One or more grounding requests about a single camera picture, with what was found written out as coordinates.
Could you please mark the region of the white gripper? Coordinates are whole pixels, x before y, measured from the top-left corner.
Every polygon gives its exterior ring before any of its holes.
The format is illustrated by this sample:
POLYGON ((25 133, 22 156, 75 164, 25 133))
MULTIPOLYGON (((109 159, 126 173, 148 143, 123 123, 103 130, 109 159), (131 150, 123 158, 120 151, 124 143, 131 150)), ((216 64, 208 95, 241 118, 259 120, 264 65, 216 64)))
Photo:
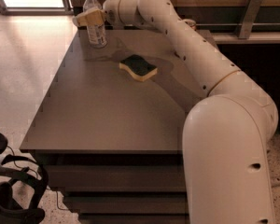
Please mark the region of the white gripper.
MULTIPOLYGON (((106 20, 111 25, 124 26, 127 24, 127 0, 105 0, 103 9, 106 13, 106 20)), ((73 24, 76 27, 103 25, 105 23, 105 13, 99 8, 89 9, 75 16, 73 24)))

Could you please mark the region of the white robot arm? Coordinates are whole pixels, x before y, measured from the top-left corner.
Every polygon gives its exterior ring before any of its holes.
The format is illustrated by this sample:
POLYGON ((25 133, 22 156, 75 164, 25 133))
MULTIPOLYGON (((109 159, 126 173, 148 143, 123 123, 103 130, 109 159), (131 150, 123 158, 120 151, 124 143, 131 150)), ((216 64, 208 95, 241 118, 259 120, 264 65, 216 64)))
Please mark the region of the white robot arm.
POLYGON ((159 30, 206 95, 183 129, 190 224, 275 224, 267 161, 278 123, 273 99, 190 28, 170 0, 105 0, 73 19, 78 27, 104 21, 159 30))

